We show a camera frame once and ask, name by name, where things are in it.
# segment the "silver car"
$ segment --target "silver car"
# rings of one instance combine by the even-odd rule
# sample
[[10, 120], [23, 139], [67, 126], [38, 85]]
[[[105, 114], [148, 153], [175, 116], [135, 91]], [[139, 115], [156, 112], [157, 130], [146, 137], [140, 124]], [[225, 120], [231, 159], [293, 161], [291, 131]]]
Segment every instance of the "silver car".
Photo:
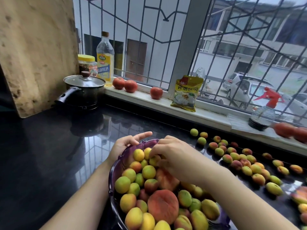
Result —
[[[287, 94], [283, 94], [282, 97], [285, 100], [285, 104], [288, 104], [292, 100], [292, 97]], [[307, 93], [299, 93], [294, 98], [289, 108], [294, 114], [306, 118], [307, 117]], [[300, 124], [306, 127], [307, 119], [303, 119], [303, 118], [295, 116], [294, 123], [297, 123], [297, 124]]]
[[[227, 92], [227, 98], [232, 99], [233, 95], [240, 84], [240, 81], [237, 83], [232, 83], [230, 86], [230, 89]], [[240, 87], [238, 88], [238, 91], [233, 98], [233, 102], [239, 106], [239, 108], [244, 109], [252, 97], [253, 93], [255, 92], [257, 86], [259, 85], [258, 81], [248, 81], [248, 80], [243, 80], [242, 83], [240, 84]], [[259, 86], [257, 89], [257, 92], [255, 93], [254, 97], [252, 98], [250, 105], [246, 108], [247, 111], [254, 112], [259, 108], [259, 106], [265, 106], [269, 99], [262, 98], [259, 100], [254, 100], [255, 98], [261, 96], [264, 94], [264, 88], [269, 87], [270, 89], [274, 90], [273, 86], [266, 85], [266, 86]], [[290, 114], [284, 113], [282, 116], [279, 116], [280, 112], [282, 112], [286, 108], [286, 104], [282, 102], [281, 98], [279, 99], [276, 107], [275, 107], [275, 112], [276, 112], [276, 120], [283, 120], [292, 123], [294, 116], [291, 115], [293, 112], [290, 110], [290, 108], [287, 108], [286, 112]]]
[[[223, 83], [224, 89], [226, 89], [228, 91], [230, 89], [231, 84], [232, 83], [237, 83], [237, 82], [241, 81], [243, 79], [243, 76], [244, 76], [244, 73], [240, 73], [240, 72], [233, 73], [233, 74], [229, 75], [228, 78], [225, 79], [225, 81]], [[245, 75], [244, 80], [258, 81], [258, 82], [261, 81], [260, 78], [253, 77], [253, 76], [251, 76], [249, 74]], [[266, 79], [264, 79], [261, 83], [263, 85], [270, 85], [270, 86], [272, 86], [272, 84], [270, 84], [270, 82], [268, 82]]]

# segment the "yellow jar lid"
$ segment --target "yellow jar lid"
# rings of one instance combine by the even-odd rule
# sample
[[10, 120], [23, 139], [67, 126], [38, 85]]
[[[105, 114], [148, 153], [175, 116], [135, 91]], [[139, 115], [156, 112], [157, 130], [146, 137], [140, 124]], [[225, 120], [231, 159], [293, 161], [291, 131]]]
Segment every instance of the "yellow jar lid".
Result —
[[78, 60], [92, 62], [95, 61], [95, 57], [91, 55], [78, 54]]

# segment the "food package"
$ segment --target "food package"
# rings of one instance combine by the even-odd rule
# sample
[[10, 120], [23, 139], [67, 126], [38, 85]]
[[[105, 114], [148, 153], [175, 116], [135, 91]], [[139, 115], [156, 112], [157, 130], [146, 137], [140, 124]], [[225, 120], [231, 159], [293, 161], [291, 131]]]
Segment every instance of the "food package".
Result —
[[183, 76], [176, 80], [174, 99], [171, 106], [195, 112], [195, 100], [204, 79], [201, 77]]

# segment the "tomato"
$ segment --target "tomato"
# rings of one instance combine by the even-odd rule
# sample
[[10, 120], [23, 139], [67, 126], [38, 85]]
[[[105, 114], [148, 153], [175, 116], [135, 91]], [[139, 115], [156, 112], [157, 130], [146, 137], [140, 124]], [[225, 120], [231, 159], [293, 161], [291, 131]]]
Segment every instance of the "tomato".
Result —
[[277, 135], [281, 137], [289, 138], [294, 135], [296, 127], [292, 126], [289, 123], [276, 123], [273, 126], [274, 131]]
[[125, 80], [121, 77], [117, 77], [112, 82], [115, 89], [123, 89], [125, 86]]
[[138, 89], [138, 84], [133, 80], [125, 81], [125, 90], [128, 93], [134, 93]]
[[163, 90], [159, 87], [152, 87], [150, 89], [150, 96], [152, 99], [159, 100], [162, 97]]
[[294, 139], [302, 143], [307, 143], [307, 128], [298, 127], [294, 131]]

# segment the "white window sill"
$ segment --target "white window sill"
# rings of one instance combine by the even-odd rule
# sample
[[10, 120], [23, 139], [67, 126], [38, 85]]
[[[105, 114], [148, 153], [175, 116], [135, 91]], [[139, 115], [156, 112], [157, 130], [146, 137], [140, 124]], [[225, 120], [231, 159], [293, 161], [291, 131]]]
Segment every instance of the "white window sill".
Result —
[[[162, 97], [160, 100], [154, 100], [151, 98], [149, 93], [141, 91], [127, 93], [124, 89], [117, 90], [110, 85], [105, 86], [105, 94], [160, 112], [164, 112], [166, 114], [178, 116], [179, 118], [214, 127], [219, 130], [233, 132], [237, 135], [242, 134], [242, 132], [233, 130], [231, 128], [231, 124], [225, 115], [217, 114], [205, 109], [196, 108], [196, 112], [186, 111], [180, 108], [172, 107], [172, 101], [167, 98]], [[294, 139], [269, 138], [263, 135], [244, 135], [244, 137], [307, 156], [307, 145]]]

